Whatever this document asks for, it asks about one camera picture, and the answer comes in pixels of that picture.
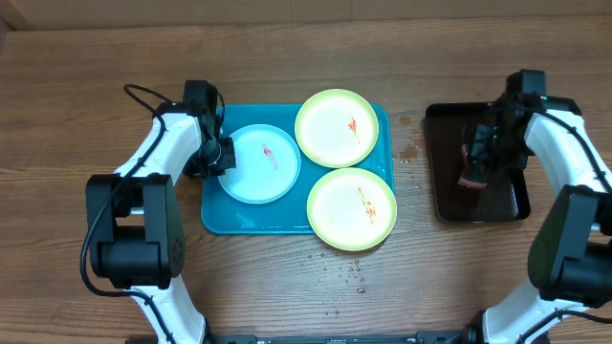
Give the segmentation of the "orange and grey sponge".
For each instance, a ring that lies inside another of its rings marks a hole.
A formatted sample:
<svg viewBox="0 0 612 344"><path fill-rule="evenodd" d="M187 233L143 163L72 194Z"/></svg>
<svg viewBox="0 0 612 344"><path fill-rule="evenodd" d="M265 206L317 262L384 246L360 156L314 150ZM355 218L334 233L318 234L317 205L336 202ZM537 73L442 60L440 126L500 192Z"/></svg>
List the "orange and grey sponge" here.
<svg viewBox="0 0 612 344"><path fill-rule="evenodd" d="M468 146L462 145L463 169L458 184L474 189L483 189L487 186L486 175L482 162L469 153Z"/></svg>

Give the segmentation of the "light blue plate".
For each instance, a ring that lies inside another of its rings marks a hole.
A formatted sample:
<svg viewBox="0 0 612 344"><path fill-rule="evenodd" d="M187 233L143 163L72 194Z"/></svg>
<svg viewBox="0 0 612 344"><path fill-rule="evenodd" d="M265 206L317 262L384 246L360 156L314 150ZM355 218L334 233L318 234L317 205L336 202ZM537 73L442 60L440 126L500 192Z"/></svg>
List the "light blue plate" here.
<svg viewBox="0 0 612 344"><path fill-rule="evenodd" d="M252 124L230 137L235 167L218 178L223 189L246 204L275 201L294 186L300 168L300 151L295 140L269 124Z"/></svg>

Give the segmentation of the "yellow-green plate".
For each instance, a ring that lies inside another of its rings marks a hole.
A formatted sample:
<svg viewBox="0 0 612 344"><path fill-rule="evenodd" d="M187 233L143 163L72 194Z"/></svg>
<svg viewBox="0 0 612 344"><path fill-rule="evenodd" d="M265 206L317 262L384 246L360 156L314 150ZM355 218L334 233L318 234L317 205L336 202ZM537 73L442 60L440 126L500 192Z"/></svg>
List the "yellow-green plate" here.
<svg viewBox="0 0 612 344"><path fill-rule="evenodd" d="M397 202L390 186L378 175L357 167L333 170L309 193L309 224L327 245L346 251L377 246L397 219Z"/></svg>
<svg viewBox="0 0 612 344"><path fill-rule="evenodd" d="M309 97L295 118L295 139L311 161L330 168L353 166L374 149L378 117L359 94L328 89Z"/></svg>

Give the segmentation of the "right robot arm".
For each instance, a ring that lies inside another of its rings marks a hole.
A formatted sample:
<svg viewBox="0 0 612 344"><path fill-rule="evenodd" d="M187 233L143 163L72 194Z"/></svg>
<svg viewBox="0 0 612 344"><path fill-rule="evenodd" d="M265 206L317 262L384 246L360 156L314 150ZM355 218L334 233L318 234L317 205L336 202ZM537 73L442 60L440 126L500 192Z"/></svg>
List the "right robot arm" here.
<svg viewBox="0 0 612 344"><path fill-rule="evenodd" d="M528 278L501 303L476 315L462 343L546 343L547 332L611 300L611 246L592 243L593 230L611 234L611 172L588 138L571 98L550 97L545 74L520 70L486 110L462 146L459 184L482 188L499 170L523 170L539 159L556 199L528 255Z"/></svg>

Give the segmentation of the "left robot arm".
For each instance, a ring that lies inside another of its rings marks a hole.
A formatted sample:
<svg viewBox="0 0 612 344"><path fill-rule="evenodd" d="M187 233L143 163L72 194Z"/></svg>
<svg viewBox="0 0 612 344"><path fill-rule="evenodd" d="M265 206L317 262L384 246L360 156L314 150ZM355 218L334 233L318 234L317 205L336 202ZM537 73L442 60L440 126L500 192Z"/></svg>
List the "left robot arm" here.
<svg viewBox="0 0 612 344"><path fill-rule="evenodd" d="M186 236L174 187L181 176L206 180L235 167L233 141L221 135L225 102L205 80L183 97L149 106L152 126L134 155L86 183L87 234L80 277L93 294L130 297L157 343L212 343L205 317L182 277Z"/></svg>

